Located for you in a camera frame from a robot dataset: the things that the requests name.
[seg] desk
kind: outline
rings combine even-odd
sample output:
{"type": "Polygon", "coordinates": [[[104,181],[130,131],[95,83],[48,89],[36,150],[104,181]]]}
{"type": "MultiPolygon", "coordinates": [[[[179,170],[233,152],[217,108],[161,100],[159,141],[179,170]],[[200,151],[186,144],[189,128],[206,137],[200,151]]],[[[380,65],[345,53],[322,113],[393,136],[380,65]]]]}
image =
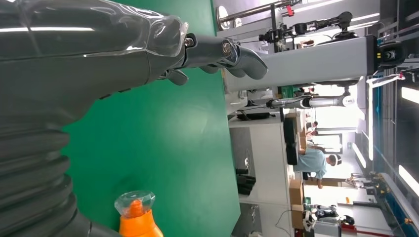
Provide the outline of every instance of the desk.
{"type": "MultiPolygon", "coordinates": [[[[240,195],[241,203],[256,204],[264,236],[286,236],[275,224],[284,211],[291,209],[289,185],[293,167],[287,164],[283,124],[280,116],[268,119],[229,120],[230,130],[249,129],[256,183],[249,196],[240,195]]],[[[284,213],[278,226],[293,233],[291,212],[284,213]]]]}
{"type": "MultiPolygon", "coordinates": [[[[210,0],[120,2],[178,15],[188,32],[214,35],[210,0]]],[[[165,236],[231,234],[240,209],[221,74],[184,72],[184,86],[157,81],[116,93],[66,128],[74,191],[93,221],[117,229],[115,199],[151,190],[165,236]]]]}

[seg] green surface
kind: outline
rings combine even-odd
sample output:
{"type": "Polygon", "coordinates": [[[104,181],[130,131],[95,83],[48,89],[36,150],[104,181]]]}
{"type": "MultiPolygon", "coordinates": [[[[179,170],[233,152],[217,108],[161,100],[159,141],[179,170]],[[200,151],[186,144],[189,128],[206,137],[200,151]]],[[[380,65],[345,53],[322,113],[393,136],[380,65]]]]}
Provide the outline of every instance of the green surface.
{"type": "Polygon", "coordinates": [[[294,87],[293,85],[281,86],[282,98],[293,98],[294,91],[297,91],[298,87],[294,87]]]}
{"type": "MultiPolygon", "coordinates": [[[[209,0],[125,0],[178,15],[189,32],[214,35],[209,0]]],[[[189,82],[157,81],[97,101],[66,128],[69,174],[79,208],[119,226],[114,200],[151,190],[156,223],[167,237],[229,237],[240,209],[221,74],[185,70],[189,82]]]]}

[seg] bolt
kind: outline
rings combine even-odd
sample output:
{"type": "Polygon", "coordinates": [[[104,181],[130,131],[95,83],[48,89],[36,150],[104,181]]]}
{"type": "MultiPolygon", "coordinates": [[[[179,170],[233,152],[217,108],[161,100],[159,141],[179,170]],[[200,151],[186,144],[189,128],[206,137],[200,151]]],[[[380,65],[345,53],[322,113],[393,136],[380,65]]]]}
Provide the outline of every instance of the bolt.
{"type": "Polygon", "coordinates": [[[222,49],[223,49],[223,54],[227,56],[231,55],[231,44],[229,42],[223,42],[222,49]]]}
{"type": "Polygon", "coordinates": [[[194,46],[195,42],[193,38],[185,38],[185,46],[186,47],[192,47],[194,46]]]}

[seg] light blue shirt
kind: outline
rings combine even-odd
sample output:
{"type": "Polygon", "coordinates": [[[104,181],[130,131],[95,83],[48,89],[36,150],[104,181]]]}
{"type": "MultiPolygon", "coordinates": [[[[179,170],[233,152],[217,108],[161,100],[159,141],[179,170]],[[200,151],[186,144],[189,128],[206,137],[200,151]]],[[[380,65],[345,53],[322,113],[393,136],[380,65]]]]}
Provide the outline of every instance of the light blue shirt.
{"type": "Polygon", "coordinates": [[[316,149],[307,148],[305,155],[298,155],[298,164],[294,165],[294,171],[316,172],[316,178],[322,179],[326,174],[326,156],[316,149]]]}

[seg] robotic finger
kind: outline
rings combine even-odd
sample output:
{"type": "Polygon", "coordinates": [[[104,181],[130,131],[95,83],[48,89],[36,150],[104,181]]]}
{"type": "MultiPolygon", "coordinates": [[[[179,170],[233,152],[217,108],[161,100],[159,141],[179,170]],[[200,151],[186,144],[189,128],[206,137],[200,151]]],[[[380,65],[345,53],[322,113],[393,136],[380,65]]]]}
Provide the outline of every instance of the robotic finger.
{"type": "MultiPolygon", "coordinates": [[[[188,34],[184,46],[184,61],[179,69],[199,67],[214,74],[225,68],[238,78],[247,75],[252,79],[262,79],[268,72],[268,67],[255,52],[226,39],[188,34]]],[[[179,69],[168,70],[166,78],[176,85],[183,85],[188,77],[179,69]]]]}

